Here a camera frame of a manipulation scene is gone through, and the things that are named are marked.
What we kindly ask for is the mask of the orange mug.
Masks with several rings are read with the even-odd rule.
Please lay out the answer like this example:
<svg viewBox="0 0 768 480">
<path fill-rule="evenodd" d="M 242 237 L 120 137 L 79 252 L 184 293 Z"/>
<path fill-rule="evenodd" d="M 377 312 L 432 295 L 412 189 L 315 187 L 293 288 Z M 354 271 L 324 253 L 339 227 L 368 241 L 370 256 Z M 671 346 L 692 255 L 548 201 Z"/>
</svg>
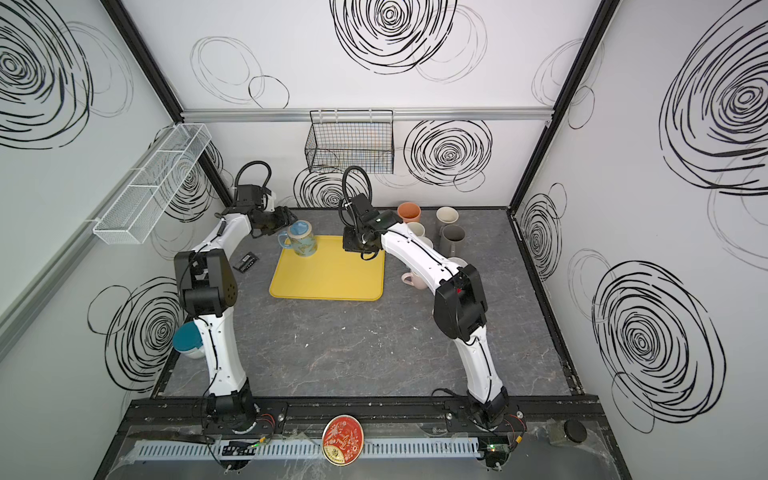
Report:
<svg viewBox="0 0 768 480">
<path fill-rule="evenodd" d="M 422 210 L 416 203 L 404 202 L 398 206 L 397 214 L 404 223 L 413 223 L 420 221 Z"/>
</svg>

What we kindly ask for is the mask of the white ribbed mug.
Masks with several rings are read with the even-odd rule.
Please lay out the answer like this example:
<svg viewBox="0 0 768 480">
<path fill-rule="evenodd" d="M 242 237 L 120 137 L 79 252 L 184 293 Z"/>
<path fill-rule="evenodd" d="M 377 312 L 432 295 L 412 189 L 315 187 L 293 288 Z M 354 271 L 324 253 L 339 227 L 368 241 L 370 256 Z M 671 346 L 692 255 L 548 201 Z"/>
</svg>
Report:
<svg viewBox="0 0 768 480">
<path fill-rule="evenodd" d="M 420 222 L 408 222 L 407 226 L 409 230 L 418 237 L 426 236 L 426 229 Z"/>
</svg>

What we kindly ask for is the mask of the blue butterfly mug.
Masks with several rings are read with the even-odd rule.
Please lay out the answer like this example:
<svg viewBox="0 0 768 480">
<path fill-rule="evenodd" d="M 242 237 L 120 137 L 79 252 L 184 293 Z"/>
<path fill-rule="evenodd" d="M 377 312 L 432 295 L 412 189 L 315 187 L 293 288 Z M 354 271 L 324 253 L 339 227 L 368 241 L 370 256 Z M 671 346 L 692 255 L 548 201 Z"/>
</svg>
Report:
<svg viewBox="0 0 768 480">
<path fill-rule="evenodd" d="M 312 225 L 306 220 L 297 220 L 278 234 L 283 249 L 293 251 L 299 257 L 310 257 L 317 251 L 317 241 Z"/>
</svg>

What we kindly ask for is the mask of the pink mug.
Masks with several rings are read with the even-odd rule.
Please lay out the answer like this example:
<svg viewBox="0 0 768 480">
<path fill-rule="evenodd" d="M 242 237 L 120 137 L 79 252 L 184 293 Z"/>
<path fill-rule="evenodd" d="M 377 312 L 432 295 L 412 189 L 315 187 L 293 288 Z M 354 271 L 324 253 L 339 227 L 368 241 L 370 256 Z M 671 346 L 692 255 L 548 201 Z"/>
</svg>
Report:
<svg viewBox="0 0 768 480">
<path fill-rule="evenodd" d="M 425 290 L 428 288 L 428 284 L 415 272 L 407 272 L 401 276 L 401 281 L 417 290 Z"/>
</svg>

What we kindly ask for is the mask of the small grey mug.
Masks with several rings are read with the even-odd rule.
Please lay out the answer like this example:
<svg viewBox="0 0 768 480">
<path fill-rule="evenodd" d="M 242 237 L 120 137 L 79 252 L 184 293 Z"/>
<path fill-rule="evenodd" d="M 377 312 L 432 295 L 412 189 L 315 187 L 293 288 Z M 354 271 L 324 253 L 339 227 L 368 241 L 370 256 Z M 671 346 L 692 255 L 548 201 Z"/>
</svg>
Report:
<svg viewBox="0 0 768 480">
<path fill-rule="evenodd" d="M 454 225 L 460 218 L 459 212 L 453 207 L 440 207 L 436 210 L 436 219 L 439 223 L 439 231 L 442 232 L 446 227 Z"/>
</svg>

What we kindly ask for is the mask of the large grey-beige mug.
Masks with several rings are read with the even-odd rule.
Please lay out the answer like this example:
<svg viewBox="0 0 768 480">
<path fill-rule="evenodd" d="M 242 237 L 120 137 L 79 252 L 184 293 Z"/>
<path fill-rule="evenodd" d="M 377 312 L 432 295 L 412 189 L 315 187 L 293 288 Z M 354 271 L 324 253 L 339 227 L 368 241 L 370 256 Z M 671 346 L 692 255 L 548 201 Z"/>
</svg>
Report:
<svg viewBox="0 0 768 480">
<path fill-rule="evenodd" d="M 450 224 L 445 225 L 440 231 L 439 253 L 448 257 L 458 257 L 466 239 L 466 231 L 463 227 Z"/>
</svg>

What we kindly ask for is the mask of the light blue mug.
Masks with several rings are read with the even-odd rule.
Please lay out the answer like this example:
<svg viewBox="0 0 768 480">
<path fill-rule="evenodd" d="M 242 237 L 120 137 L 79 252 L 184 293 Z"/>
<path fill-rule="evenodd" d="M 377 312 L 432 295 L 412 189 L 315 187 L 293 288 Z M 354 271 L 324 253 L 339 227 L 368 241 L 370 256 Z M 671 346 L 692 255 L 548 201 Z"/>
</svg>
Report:
<svg viewBox="0 0 768 480">
<path fill-rule="evenodd" d="M 419 241 L 421 241 L 423 244 L 425 244 L 429 248 L 434 248 L 433 242 L 426 237 L 420 236 L 418 237 Z"/>
</svg>

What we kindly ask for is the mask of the speckled white mug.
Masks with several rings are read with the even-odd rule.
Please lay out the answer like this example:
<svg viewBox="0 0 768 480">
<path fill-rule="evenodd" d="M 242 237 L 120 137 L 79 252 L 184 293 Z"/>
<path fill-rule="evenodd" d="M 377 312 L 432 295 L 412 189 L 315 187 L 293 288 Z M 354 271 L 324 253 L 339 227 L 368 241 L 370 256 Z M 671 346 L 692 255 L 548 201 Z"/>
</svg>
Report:
<svg viewBox="0 0 768 480">
<path fill-rule="evenodd" d="M 449 260 L 456 263 L 458 266 L 464 268 L 468 265 L 468 262 L 459 257 L 450 257 Z"/>
</svg>

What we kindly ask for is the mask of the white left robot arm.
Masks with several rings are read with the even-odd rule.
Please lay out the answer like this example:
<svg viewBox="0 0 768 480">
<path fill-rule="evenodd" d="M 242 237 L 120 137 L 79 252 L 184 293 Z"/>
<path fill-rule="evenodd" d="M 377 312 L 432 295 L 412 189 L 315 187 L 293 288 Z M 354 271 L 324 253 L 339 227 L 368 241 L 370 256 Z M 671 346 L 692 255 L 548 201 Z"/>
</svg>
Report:
<svg viewBox="0 0 768 480">
<path fill-rule="evenodd" d="M 238 286 L 230 258 L 242 240 L 272 235 L 294 222 L 289 209 L 275 205 L 266 186 L 235 189 L 233 206 L 201 243 L 174 257 L 179 304 L 197 328 L 205 354 L 209 385 L 202 394 L 203 414 L 245 434 L 257 424 L 258 407 L 237 351 L 234 306 Z"/>
</svg>

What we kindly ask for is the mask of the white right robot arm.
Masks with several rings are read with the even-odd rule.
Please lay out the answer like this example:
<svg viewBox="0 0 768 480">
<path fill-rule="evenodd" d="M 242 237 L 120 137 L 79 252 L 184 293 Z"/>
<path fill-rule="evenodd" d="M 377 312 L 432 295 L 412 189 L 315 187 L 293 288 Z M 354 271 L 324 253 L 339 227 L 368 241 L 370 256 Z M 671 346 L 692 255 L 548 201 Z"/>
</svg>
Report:
<svg viewBox="0 0 768 480">
<path fill-rule="evenodd" d="M 375 209 L 364 194 L 343 198 L 338 209 L 345 251 L 364 260 L 384 251 L 426 283 L 434 296 L 432 318 L 458 349 L 473 422 L 483 429 L 497 426 L 509 396 L 490 353 L 488 304 L 478 270 L 447 259 L 419 239 L 395 212 Z"/>
</svg>

